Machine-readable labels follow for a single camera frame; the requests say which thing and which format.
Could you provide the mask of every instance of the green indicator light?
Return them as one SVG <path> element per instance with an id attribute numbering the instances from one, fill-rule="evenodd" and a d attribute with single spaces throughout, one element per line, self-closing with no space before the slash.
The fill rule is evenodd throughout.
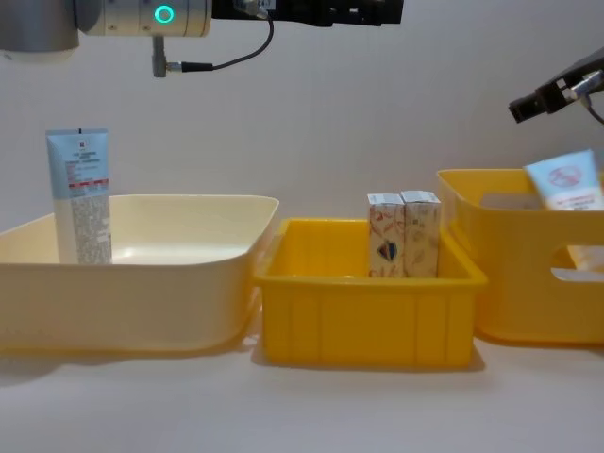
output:
<path id="1" fill-rule="evenodd" d="M 176 18 L 174 8 L 167 5 L 161 5 L 155 10 L 155 20 L 160 24 L 170 24 Z"/>

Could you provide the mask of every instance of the cream storage bin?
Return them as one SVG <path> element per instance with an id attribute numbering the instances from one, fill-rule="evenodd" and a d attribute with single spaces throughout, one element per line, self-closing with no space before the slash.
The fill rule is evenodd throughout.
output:
<path id="1" fill-rule="evenodd" d="M 236 337 L 278 202 L 111 198 L 114 264 L 58 264 L 52 215 L 0 235 L 0 350 L 182 353 Z"/>

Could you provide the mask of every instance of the black cable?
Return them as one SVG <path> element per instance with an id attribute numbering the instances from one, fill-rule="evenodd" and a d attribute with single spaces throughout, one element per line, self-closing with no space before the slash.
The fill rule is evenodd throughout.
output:
<path id="1" fill-rule="evenodd" d="M 227 61 L 226 63 L 216 64 L 216 65 L 213 65 L 211 63 L 190 63 L 187 61 L 183 61 L 181 63 L 182 72 L 183 73 L 202 73 L 202 72 L 207 72 L 207 71 L 217 71 L 219 69 L 225 69 L 225 68 L 228 68 L 229 66 L 233 66 L 235 64 L 242 63 L 244 61 L 248 61 L 249 59 L 257 57 L 262 52 L 264 52 L 268 48 L 269 45 L 271 45 L 271 42 L 273 41 L 273 37 L 275 36 L 275 24 L 273 23 L 273 19 L 271 17 L 267 17 L 266 21 L 268 22 L 268 25 L 270 27 L 268 38 L 266 38 L 266 41 L 264 42 L 264 44 L 255 52 L 252 52 L 251 54 L 246 55 L 244 57 L 240 57 L 238 59 L 233 59 L 231 61 Z"/>

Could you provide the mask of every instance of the white wall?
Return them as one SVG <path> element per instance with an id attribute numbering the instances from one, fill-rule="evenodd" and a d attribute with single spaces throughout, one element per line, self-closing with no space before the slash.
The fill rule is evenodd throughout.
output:
<path id="1" fill-rule="evenodd" d="M 267 194 L 288 216 L 362 216 L 366 193 L 433 187 L 439 168 L 604 147 L 579 107 L 521 126 L 507 110 L 604 45 L 602 0 L 405 8 L 382 29 L 277 24 L 266 55 L 214 74 L 155 80 L 139 39 L 84 37 L 59 66 L 0 62 L 0 229 L 52 209 L 49 128 L 108 127 L 116 193 Z M 265 35 L 216 21 L 168 51 L 218 63 Z"/>

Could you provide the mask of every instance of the lotion tube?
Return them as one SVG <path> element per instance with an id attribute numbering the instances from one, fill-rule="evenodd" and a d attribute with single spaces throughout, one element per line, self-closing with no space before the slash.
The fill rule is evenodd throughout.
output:
<path id="1" fill-rule="evenodd" d="M 59 260 L 110 264 L 108 132 L 46 133 Z"/>

